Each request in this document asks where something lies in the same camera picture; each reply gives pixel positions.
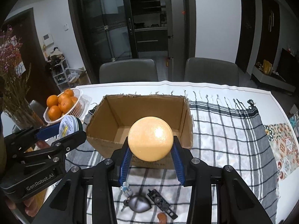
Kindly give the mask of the person left hand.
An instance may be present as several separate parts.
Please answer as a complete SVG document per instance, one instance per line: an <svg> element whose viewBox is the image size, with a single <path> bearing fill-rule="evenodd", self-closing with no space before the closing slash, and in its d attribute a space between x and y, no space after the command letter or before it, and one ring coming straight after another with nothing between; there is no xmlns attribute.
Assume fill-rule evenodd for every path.
<svg viewBox="0 0 299 224"><path fill-rule="evenodd" d="M30 216L30 217L36 216L37 212L40 210L40 208L44 202L45 193L46 193L46 191L44 190L44 191L36 194L35 196L24 201L24 205L25 205L24 210L28 216ZM14 202L12 202L7 197L5 197L4 200L9 209L11 209L11 210L16 209L16 204Z"/></svg>

